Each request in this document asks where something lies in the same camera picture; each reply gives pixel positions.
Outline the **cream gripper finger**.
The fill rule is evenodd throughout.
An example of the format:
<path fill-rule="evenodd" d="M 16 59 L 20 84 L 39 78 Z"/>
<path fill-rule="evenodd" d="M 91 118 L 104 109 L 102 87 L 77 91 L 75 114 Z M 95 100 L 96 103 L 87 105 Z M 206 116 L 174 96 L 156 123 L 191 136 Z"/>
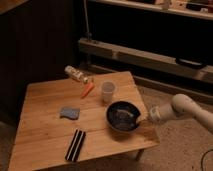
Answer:
<path fill-rule="evenodd" d="M 146 121 L 148 119 L 148 116 L 149 116 L 148 113 L 145 113 L 144 115 L 141 114 L 140 116 L 137 117 L 136 124 L 139 125 L 142 122 Z"/>

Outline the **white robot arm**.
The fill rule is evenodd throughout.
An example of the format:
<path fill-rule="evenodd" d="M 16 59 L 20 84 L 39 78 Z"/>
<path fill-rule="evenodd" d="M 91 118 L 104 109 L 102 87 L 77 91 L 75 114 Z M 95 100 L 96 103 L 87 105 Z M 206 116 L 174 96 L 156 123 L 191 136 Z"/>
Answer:
<path fill-rule="evenodd" d="M 213 113 L 203 109 L 185 94 L 176 94 L 171 101 L 154 106 L 147 113 L 146 119 L 153 124 L 164 124 L 171 120 L 194 118 L 201 126 L 213 134 Z"/>

